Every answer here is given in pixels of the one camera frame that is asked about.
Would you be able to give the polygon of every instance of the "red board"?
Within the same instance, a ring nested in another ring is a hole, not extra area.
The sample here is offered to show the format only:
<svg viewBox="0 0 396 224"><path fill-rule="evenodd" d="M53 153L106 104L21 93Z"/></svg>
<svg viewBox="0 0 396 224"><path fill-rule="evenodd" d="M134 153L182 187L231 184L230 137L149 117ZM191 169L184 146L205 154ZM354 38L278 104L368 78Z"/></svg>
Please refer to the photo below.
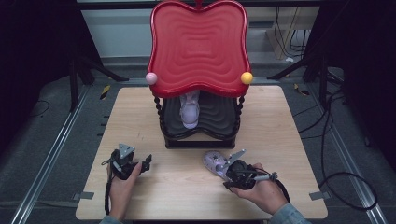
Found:
<svg viewBox="0 0 396 224"><path fill-rule="evenodd" d="M193 90L239 97L248 90L247 13L237 2L207 7L164 1L151 13L153 46L148 71L157 75L153 95L179 96Z"/></svg>

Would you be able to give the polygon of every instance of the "wooden table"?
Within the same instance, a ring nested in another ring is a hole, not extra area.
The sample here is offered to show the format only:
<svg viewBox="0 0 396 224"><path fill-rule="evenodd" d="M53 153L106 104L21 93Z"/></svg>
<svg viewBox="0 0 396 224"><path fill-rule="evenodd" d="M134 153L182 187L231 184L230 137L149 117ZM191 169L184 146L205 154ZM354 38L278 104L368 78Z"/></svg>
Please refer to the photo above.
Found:
<svg viewBox="0 0 396 224"><path fill-rule="evenodd" d="M270 218L255 204L233 195L223 187L220 177L206 170L202 157L212 149L165 148L153 99L149 88L120 90L84 189L93 192L93 198L80 200L77 218L102 219L105 215L106 167L101 163L119 142L136 147L137 161L152 154L150 170L136 182L126 219ZM278 173L291 202L305 217L327 216L323 200L311 201L309 197L310 192L318 191L318 184L280 87L249 88L236 146L219 151L228 157L242 148L247 152L241 160L260 162L268 172Z"/></svg>

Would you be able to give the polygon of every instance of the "black base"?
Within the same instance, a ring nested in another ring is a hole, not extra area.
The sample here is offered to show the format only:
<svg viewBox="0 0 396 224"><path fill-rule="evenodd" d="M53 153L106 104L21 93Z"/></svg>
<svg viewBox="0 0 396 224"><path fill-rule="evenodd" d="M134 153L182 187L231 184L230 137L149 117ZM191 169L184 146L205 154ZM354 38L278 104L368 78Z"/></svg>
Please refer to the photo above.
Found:
<svg viewBox="0 0 396 224"><path fill-rule="evenodd" d="M206 91L200 92L200 115L193 129L184 127L178 97L163 99L160 112L160 126L167 148L234 148L235 137L239 130L240 107L236 98L221 97ZM204 133L215 138L214 141L182 140L196 133Z"/></svg>

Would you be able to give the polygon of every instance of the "orange ball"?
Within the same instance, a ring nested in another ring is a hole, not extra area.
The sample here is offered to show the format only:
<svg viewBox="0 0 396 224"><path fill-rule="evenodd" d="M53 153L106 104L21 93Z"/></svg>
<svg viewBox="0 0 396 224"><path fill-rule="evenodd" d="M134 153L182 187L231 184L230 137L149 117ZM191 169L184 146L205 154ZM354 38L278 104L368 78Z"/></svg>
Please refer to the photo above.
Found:
<svg viewBox="0 0 396 224"><path fill-rule="evenodd" d="M246 85L250 85L250 83L253 81L253 75L251 75L249 72L245 72L241 76L241 81Z"/></svg>

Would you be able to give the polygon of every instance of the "human hand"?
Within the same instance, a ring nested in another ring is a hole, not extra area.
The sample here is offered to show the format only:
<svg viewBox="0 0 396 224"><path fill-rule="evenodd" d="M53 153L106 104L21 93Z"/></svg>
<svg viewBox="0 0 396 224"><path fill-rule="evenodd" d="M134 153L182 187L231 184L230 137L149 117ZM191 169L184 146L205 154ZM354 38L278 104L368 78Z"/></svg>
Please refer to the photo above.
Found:
<svg viewBox="0 0 396 224"><path fill-rule="evenodd" d="M263 169L260 163L254 168ZM273 215L279 208L288 203L280 187L272 180L256 181L252 189L230 188L239 198L255 203L262 211Z"/></svg>
<svg viewBox="0 0 396 224"><path fill-rule="evenodd" d="M122 221L125 218L126 209L128 208L129 201L131 201L134 183L140 175L142 169L142 162L140 161L132 170L131 175L126 180L121 180L114 177L110 189L111 209L110 216Z"/></svg>

